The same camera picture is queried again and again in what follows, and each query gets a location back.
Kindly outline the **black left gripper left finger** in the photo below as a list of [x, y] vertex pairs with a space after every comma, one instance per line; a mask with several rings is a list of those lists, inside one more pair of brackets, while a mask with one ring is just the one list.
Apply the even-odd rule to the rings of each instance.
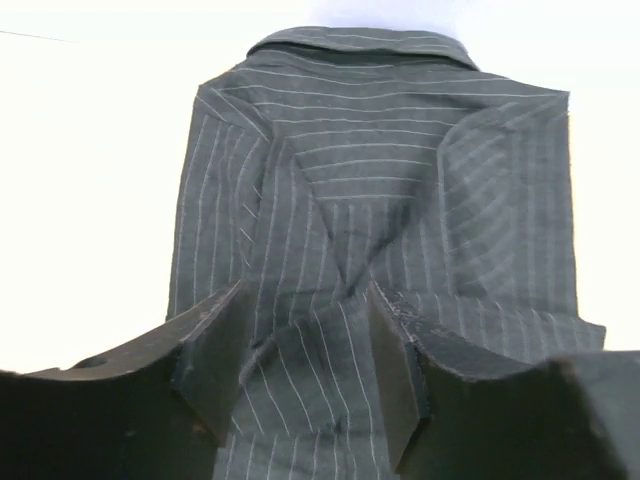
[[246, 284], [67, 370], [1, 375], [10, 480], [210, 479], [246, 347]]

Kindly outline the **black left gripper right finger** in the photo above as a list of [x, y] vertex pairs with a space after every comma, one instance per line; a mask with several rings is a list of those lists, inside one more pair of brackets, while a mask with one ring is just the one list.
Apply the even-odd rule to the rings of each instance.
[[371, 284], [369, 331], [389, 460], [404, 479], [635, 479], [639, 355], [523, 363]]

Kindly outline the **black pinstriped long sleeve shirt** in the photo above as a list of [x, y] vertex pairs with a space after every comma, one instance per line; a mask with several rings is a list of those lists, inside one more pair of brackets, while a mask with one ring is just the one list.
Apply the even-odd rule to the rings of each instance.
[[569, 96], [426, 31], [300, 27], [202, 84], [168, 313], [239, 278], [250, 343], [218, 479], [389, 479], [365, 292], [489, 350], [603, 347], [578, 315]]

